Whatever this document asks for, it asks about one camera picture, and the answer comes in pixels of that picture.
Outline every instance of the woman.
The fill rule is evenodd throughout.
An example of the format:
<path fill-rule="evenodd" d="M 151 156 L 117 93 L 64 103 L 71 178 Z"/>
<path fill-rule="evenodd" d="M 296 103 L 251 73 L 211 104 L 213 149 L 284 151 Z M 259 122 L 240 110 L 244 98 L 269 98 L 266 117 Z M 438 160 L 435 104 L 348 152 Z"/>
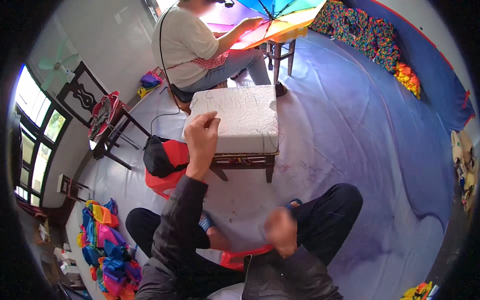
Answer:
<path fill-rule="evenodd" d="M 209 89 L 245 68 L 255 85 L 271 84 L 261 50 L 229 51 L 241 35 L 257 28 L 263 19 L 247 18 L 228 32 L 213 33 L 199 16 L 215 2 L 180 0 L 160 15 L 152 38 L 159 67 L 167 69 L 170 83 L 184 92 Z M 276 84 L 277 97 L 286 92 L 281 83 Z"/>

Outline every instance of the person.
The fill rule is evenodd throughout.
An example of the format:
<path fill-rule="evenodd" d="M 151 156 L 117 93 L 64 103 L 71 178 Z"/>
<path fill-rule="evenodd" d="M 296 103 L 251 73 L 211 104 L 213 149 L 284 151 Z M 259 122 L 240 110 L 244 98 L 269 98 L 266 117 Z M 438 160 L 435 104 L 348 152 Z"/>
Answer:
<path fill-rule="evenodd" d="M 295 199 L 268 216 L 265 236 L 274 249 L 247 257 L 245 272 L 217 265 L 196 248 L 228 250 L 229 241 L 203 212 L 220 119 L 212 111 L 185 128 L 190 162 L 161 215 L 135 208 L 126 228 L 149 257 L 135 295 L 146 299 L 343 299 L 326 266 L 342 246 L 360 212 L 356 187 L 336 184 L 315 200 Z"/>
<path fill-rule="evenodd" d="M 165 64 L 170 83 L 184 92 L 207 90 L 245 68 L 255 85 L 270 85 L 261 50 L 229 51 L 241 35 L 258 27 L 263 19 L 247 18 L 228 32 L 213 33 L 199 16 L 215 2 L 180 0 L 177 6 L 162 12 L 152 36 L 157 64 L 161 69 Z M 276 84 L 277 97 L 286 92 L 281 83 Z"/>

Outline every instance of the white styrofoam block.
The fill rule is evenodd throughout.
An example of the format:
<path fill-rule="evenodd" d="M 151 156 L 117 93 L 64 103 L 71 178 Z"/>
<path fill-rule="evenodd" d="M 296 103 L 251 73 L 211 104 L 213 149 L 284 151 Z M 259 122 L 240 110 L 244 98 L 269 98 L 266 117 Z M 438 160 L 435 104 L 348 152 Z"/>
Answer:
<path fill-rule="evenodd" d="M 185 127 L 200 114 L 216 110 L 217 153 L 273 153 L 278 150 L 278 119 L 273 85 L 231 87 L 193 95 L 192 114 Z"/>

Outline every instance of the floor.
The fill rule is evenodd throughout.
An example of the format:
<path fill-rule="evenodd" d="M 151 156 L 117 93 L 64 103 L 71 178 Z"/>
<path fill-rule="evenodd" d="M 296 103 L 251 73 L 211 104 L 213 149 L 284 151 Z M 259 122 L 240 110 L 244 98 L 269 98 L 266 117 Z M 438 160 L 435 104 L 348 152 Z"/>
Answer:
<path fill-rule="evenodd" d="M 265 244 L 263 221 L 272 208 L 292 198 L 311 200 L 335 183 L 352 183 L 362 193 L 364 206 L 329 265 L 329 274 L 346 299 L 398 299 L 425 280 L 444 239 L 448 218 L 436 213 L 437 206 L 427 214 L 417 207 L 425 204 L 419 201 L 453 197 L 453 191 L 432 189 L 454 184 L 453 175 L 443 172 L 452 163 L 450 137 L 435 129 L 441 127 L 435 114 L 393 76 L 337 43 L 309 32 L 297 40 L 292 77 L 286 76 L 286 60 L 281 64 L 280 80 L 289 93 L 277 101 L 280 155 L 273 182 L 266 183 L 264 170 L 226 170 L 228 182 L 210 172 L 204 208 L 232 240 L 234 250 L 254 249 Z M 242 75 L 228 84 L 252 83 Z M 177 111 L 160 87 L 132 116 L 150 130 L 155 116 Z M 152 124 L 153 134 L 181 140 L 184 120 L 183 113 L 160 117 Z M 416 131 L 405 124 L 410 122 Z M 145 144 L 146 136 L 136 127 L 129 125 L 125 134 Z M 418 139 L 428 152 L 408 144 Z M 117 201 L 119 231 L 134 245 L 124 227 L 128 212 L 144 207 L 159 214 L 166 201 L 145 186 L 142 151 L 119 143 L 112 152 L 131 164 L 131 171 L 105 157 L 90 161 L 79 181 L 94 191 L 93 198 L 101 204 L 110 198 Z M 421 180 L 413 178 L 415 174 Z M 419 183 L 429 189 L 429 196 L 424 196 Z M 448 203 L 443 216 L 449 216 Z M 81 209 L 77 203 L 67 224 L 74 255 L 81 255 L 75 246 Z M 220 257 L 216 251 L 199 252 L 212 261 Z M 142 265 L 147 257 L 138 251 L 137 260 Z M 86 263 L 81 258 L 77 262 L 92 297 L 102 299 L 98 287 L 88 280 Z"/>

